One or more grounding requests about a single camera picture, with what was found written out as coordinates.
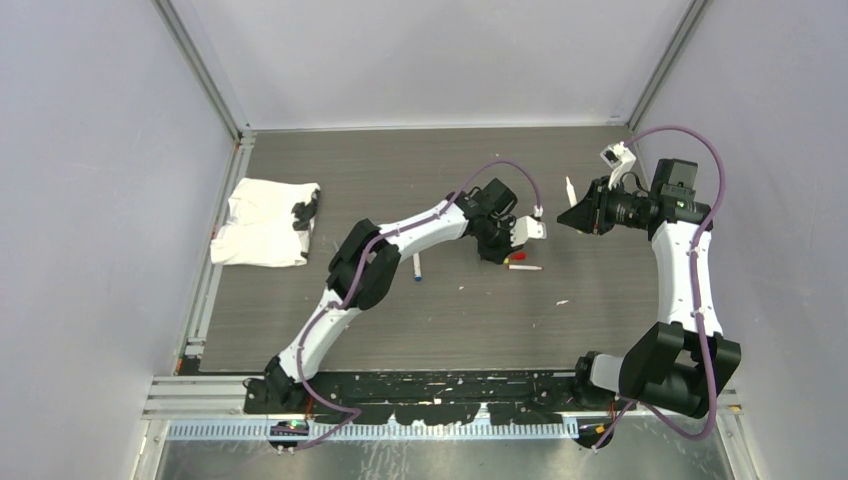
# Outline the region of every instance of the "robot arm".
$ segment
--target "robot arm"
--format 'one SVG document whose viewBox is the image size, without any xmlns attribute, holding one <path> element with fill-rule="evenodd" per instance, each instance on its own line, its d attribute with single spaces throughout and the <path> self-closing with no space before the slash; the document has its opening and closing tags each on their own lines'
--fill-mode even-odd
<svg viewBox="0 0 848 480">
<path fill-rule="evenodd" d="M 266 376 L 271 371 L 276 377 L 282 373 L 295 383 L 312 378 L 341 332 L 363 310 L 374 307 L 386 296 L 398 264 L 415 253 L 449 240 L 473 236 L 482 259 L 502 264 L 528 239 L 545 238 L 543 223 L 530 216 L 516 220 L 510 214 L 516 203 L 515 194 L 494 179 L 483 189 L 461 193 L 453 204 L 443 200 L 400 222 L 375 226 L 366 219 L 357 223 L 330 262 L 327 286 L 310 318 L 315 319 L 322 311 L 323 315 L 311 328 L 311 321 L 304 325 L 294 341 L 272 359 Z M 366 244 L 380 235 L 385 238 L 374 245 L 357 285 L 352 286 Z M 351 288 L 356 290 L 348 306 L 341 308 Z M 301 343 L 302 376 L 297 368 Z"/>
<path fill-rule="evenodd" d="M 612 146 L 606 152 L 614 152 Z M 605 160 L 611 163 L 615 155 Z M 582 201 L 557 218 L 561 224 L 597 235 L 615 225 L 647 230 L 659 270 L 657 323 L 623 358 L 589 352 L 578 361 L 574 398 L 586 406 L 603 405 L 620 394 L 693 418 L 708 411 L 705 360 L 692 314 L 690 249 L 710 208 L 694 200 L 696 172 L 697 164 L 660 160 L 651 190 L 645 195 L 626 192 L 620 183 L 623 174 L 615 181 L 602 177 L 592 182 Z M 716 390 L 720 392 L 739 365 L 741 349 L 738 343 L 724 339 L 713 309 L 707 263 L 710 238 L 711 233 L 704 232 L 698 245 L 698 283 Z M 678 363 L 682 351 L 690 353 L 694 366 Z"/>
</svg>

